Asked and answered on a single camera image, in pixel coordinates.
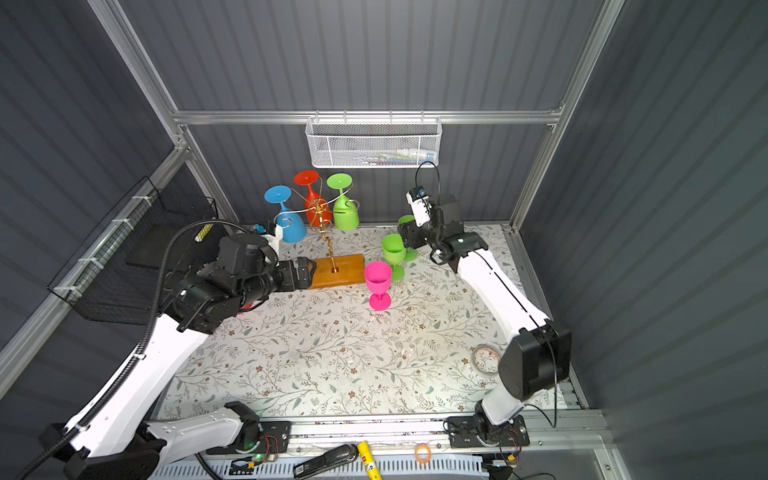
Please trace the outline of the blue wine glass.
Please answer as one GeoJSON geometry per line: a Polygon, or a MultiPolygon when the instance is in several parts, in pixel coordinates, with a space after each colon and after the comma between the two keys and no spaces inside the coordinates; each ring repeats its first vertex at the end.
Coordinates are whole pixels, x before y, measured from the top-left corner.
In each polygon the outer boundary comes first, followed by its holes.
{"type": "Polygon", "coordinates": [[[286,202],[292,196],[292,189],[286,185],[276,185],[269,188],[265,194],[266,202],[280,207],[275,217],[275,224],[282,228],[283,241],[288,244],[296,244],[306,237],[306,227],[300,214],[291,210],[286,202]]]}

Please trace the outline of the pink wine glass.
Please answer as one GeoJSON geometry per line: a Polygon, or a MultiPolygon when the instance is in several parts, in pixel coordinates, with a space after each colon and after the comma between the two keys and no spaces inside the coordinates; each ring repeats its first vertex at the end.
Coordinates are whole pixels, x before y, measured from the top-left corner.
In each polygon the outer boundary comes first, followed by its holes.
{"type": "Polygon", "coordinates": [[[364,269],[364,279],[371,295],[369,306],[375,311],[385,311],[391,305],[388,293],[392,283],[392,269],[384,262],[373,262],[364,269]]]}

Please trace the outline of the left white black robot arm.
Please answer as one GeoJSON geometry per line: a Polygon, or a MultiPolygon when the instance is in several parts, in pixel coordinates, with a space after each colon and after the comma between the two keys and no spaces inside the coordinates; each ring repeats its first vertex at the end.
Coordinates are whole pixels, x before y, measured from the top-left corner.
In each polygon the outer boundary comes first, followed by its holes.
{"type": "Polygon", "coordinates": [[[41,465],[55,458],[68,479],[147,479],[209,449],[254,455],[268,445],[259,416],[240,401],[180,421],[145,416],[179,367],[226,320],[271,294],[306,290],[315,261],[281,260],[274,239],[241,233],[220,239],[215,261],[164,297],[158,287],[142,339],[94,398],[68,422],[41,434],[41,465]]]}

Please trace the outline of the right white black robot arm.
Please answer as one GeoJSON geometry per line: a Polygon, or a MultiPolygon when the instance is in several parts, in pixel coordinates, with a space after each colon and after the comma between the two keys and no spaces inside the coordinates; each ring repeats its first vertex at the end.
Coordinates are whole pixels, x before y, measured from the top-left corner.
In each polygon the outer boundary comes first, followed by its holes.
{"type": "Polygon", "coordinates": [[[521,293],[480,234],[465,230],[454,196],[431,196],[417,186],[406,193],[406,200],[414,219],[398,226],[405,246],[428,246],[434,264],[449,266],[472,287],[507,343],[498,364],[498,384],[476,405],[470,428],[481,442],[497,444],[502,428],[527,400],[569,378],[572,333],[554,325],[521,293]]]}

